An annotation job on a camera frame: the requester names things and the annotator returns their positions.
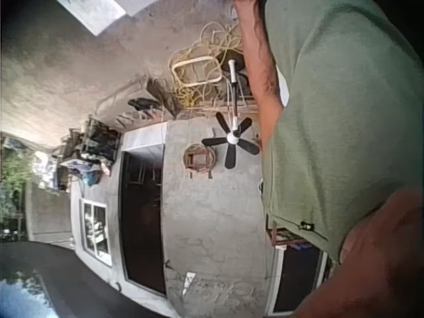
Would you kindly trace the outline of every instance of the person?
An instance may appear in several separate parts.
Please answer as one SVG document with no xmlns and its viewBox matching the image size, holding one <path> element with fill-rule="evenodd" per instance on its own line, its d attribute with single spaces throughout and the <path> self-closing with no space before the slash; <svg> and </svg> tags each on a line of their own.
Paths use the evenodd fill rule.
<svg viewBox="0 0 424 318">
<path fill-rule="evenodd" d="M 341 263 L 293 316 L 424 317 L 418 55 L 370 0 L 234 6 L 258 106 L 264 211 Z"/>
</svg>

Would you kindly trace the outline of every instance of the green t-shirt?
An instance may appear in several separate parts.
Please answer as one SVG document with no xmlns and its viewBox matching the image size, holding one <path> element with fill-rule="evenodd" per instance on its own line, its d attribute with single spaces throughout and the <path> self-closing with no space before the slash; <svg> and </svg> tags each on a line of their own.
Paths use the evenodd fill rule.
<svg viewBox="0 0 424 318">
<path fill-rule="evenodd" d="M 422 64 L 370 0 L 268 0 L 265 21 L 290 98 L 264 154 L 264 210 L 339 260 L 359 220 L 423 184 Z"/>
</svg>

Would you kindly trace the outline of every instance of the fan blade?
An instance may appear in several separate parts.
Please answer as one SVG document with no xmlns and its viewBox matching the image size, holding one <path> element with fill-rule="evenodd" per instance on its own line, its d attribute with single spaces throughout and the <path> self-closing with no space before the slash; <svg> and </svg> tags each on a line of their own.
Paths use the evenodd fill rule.
<svg viewBox="0 0 424 318">
<path fill-rule="evenodd" d="M 245 118 L 240 126 L 238 126 L 238 131 L 240 132 L 240 134 L 244 133 L 247 128 L 249 128 L 250 126 L 252 126 L 252 119 L 250 118 Z"/>
<path fill-rule="evenodd" d="M 227 155 L 225 157 L 225 167 L 227 169 L 233 169 L 236 166 L 236 145 L 229 144 L 227 149 Z"/>
<path fill-rule="evenodd" d="M 249 154 L 258 154 L 259 146 L 245 139 L 239 139 L 237 145 L 245 149 Z"/>
<path fill-rule="evenodd" d="M 226 137 L 205 138 L 201 141 L 201 143 L 205 146 L 217 146 L 218 144 L 224 144 L 226 142 Z"/>
<path fill-rule="evenodd" d="M 221 128 L 227 133 L 230 133 L 230 128 L 227 125 L 227 122 L 225 121 L 224 115 L 220 112 L 217 112 L 215 115 L 218 119 L 218 123 L 221 126 Z"/>
</svg>

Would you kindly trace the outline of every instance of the doorway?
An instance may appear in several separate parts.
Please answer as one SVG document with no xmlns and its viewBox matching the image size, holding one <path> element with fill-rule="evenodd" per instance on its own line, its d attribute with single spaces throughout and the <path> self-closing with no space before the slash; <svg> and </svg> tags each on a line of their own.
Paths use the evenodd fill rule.
<svg viewBox="0 0 424 318">
<path fill-rule="evenodd" d="M 164 145 L 122 153 L 121 237 L 127 279 L 166 294 L 160 203 Z"/>
</svg>

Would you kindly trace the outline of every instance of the window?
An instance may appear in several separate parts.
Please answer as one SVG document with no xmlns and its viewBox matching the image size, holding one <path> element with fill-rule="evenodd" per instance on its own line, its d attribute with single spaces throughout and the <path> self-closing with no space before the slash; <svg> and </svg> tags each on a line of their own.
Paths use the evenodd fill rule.
<svg viewBox="0 0 424 318">
<path fill-rule="evenodd" d="M 328 255 L 314 246 L 296 249 L 280 245 L 276 253 L 273 266 L 276 274 L 270 284 L 266 316 L 286 317 L 321 285 Z"/>
<path fill-rule="evenodd" d="M 83 241 L 85 249 L 107 265 L 112 265 L 107 233 L 106 206 L 83 200 Z"/>
</svg>

